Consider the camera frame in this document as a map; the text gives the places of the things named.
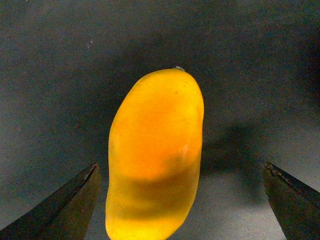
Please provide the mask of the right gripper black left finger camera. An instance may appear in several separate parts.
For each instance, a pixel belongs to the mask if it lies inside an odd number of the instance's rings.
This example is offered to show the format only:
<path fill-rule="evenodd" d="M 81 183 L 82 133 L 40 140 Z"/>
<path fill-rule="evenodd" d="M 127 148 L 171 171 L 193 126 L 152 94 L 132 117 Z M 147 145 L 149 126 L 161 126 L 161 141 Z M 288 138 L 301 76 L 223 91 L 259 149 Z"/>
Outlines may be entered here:
<path fill-rule="evenodd" d="M 82 240 L 100 191 L 101 172 L 89 165 L 0 231 L 2 240 Z"/>

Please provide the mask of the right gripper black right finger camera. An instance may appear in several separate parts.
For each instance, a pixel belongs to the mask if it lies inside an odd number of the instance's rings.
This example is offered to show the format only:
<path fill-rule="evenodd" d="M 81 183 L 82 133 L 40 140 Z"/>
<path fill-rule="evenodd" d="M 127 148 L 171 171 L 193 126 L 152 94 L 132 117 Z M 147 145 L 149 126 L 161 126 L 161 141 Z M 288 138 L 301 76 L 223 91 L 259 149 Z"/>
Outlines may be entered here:
<path fill-rule="evenodd" d="M 269 205 L 287 240 L 320 238 L 320 193 L 266 162 L 262 170 Z"/>

